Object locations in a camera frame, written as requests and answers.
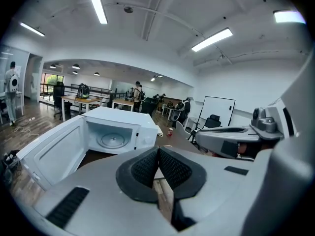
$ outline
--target white microwave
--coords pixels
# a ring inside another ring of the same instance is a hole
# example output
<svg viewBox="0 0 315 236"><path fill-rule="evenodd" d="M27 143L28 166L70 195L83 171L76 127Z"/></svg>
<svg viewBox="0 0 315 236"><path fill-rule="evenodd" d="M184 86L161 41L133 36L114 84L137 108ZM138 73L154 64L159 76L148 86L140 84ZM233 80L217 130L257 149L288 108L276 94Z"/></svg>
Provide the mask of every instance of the white microwave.
<svg viewBox="0 0 315 236"><path fill-rule="evenodd" d="M88 150L121 154L152 147L157 133L148 114L98 107L49 130L17 157L47 190L76 171Z"/></svg>

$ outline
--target man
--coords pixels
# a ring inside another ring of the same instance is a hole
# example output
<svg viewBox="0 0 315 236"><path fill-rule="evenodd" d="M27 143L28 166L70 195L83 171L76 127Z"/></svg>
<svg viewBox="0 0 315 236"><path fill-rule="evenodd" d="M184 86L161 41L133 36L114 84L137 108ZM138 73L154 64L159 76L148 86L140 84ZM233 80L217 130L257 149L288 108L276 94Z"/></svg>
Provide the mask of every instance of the man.
<svg viewBox="0 0 315 236"><path fill-rule="evenodd" d="M12 61L10 64L10 70L8 70L5 73L4 76L4 92L5 92L5 103L6 103L6 108L8 110L8 115L10 118L10 126L15 124L16 122L16 115L15 115L15 92L10 92L9 91L9 84L10 84L10 79L13 75L18 76L16 71L14 70L15 68L15 62Z"/></svg>
<svg viewBox="0 0 315 236"><path fill-rule="evenodd" d="M128 98L131 98L132 97L132 92L133 92L133 88L131 88L129 94L128 94Z"/></svg>
<svg viewBox="0 0 315 236"><path fill-rule="evenodd" d="M133 98L131 101L134 101L133 104L133 111L134 112L139 112L140 111L140 104L141 104L141 99L140 99L140 92L141 92L141 87L140 87L140 82L136 81L136 87L134 88L134 94Z"/></svg>

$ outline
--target door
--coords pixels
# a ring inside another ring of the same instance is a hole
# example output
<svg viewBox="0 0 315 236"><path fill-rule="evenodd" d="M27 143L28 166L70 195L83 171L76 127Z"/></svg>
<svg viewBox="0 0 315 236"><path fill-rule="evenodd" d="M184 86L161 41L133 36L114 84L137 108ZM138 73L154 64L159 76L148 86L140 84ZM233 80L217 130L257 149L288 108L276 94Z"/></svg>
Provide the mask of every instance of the door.
<svg viewBox="0 0 315 236"><path fill-rule="evenodd" d="M84 117L76 116L34 140L17 157L47 190L76 171L88 150L87 132Z"/></svg>
<svg viewBox="0 0 315 236"><path fill-rule="evenodd" d="M25 71L24 79L24 96L33 101L37 101L39 68L42 57L30 54L28 64Z"/></svg>

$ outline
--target open microwave door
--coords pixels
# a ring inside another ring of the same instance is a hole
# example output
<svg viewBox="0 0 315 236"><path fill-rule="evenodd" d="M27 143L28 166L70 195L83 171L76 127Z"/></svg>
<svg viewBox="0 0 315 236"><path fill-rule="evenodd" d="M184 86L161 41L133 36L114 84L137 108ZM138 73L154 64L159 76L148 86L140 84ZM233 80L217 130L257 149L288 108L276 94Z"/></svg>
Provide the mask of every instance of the open microwave door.
<svg viewBox="0 0 315 236"><path fill-rule="evenodd" d="M17 157L30 176L47 190L76 171L88 143L85 119L76 116L35 139Z"/></svg>

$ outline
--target whiteboard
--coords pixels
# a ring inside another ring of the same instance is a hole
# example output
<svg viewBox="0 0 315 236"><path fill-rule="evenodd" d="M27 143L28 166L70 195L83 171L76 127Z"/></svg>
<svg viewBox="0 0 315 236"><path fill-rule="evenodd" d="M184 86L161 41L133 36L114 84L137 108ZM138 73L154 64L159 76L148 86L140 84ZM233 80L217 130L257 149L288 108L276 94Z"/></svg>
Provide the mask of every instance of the whiteboard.
<svg viewBox="0 0 315 236"><path fill-rule="evenodd" d="M234 110L235 100L206 96L200 118L207 119L210 115L220 116L222 127L229 126Z"/></svg>

